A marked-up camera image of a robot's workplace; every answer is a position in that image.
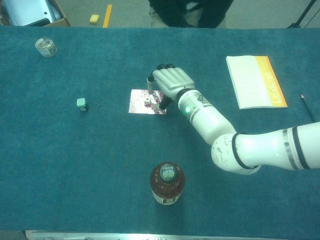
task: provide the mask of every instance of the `bottle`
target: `bottle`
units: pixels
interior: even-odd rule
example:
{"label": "bottle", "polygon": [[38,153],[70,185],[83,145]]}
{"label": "bottle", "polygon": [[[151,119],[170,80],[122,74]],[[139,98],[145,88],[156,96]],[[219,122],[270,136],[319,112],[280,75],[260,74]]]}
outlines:
{"label": "bottle", "polygon": [[174,204],[184,190],[186,178],[175,163],[163,162],[150,175],[150,186],[155,200],[162,205]]}

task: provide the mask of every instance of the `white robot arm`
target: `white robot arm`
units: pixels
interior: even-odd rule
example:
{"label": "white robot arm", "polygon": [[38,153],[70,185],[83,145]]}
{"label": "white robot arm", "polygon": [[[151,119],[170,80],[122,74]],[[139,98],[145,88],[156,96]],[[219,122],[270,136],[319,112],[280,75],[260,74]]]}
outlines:
{"label": "white robot arm", "polygon": [[261,165],[287,170],[320,168],[320,122],[265,134],[236,133],[232,124],[194,89],[194,81],[182,69],[161,64],[147,78],[150,94],[154,82],[164,93],[159,108],[178,102],[182,113],[211,145],[212,160],[219,168],[244,175],[256,173]]}

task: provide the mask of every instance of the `robotic hand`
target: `robotic hand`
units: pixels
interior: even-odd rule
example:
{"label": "robotic hand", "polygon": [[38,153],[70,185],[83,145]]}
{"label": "robotic hand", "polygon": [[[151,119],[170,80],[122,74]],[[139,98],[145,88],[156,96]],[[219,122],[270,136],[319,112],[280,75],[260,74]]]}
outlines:
{"label": "robotic hand", "polygon": [[194,89],[194,81],[181,68],[161,64],[146,81],[149,94],[154,82],[164,94],[159,108],[164,110],[172,101],[178,102],[180,111],[209,145],[223,134],[236,133],[231,123]]}
{"label": "robotic hand", "polygon": [[256,173],[261,165],[287,170],[320,168],[320,122],[264,134],[236,133],[231,123],[194,89],[194,81],[182,69],[161,64],[147,78],[150,94],[154,82],[164,93],[160,109],[178,102],[180,111],[211,145],[212,160],[219,168],[244,175]]}

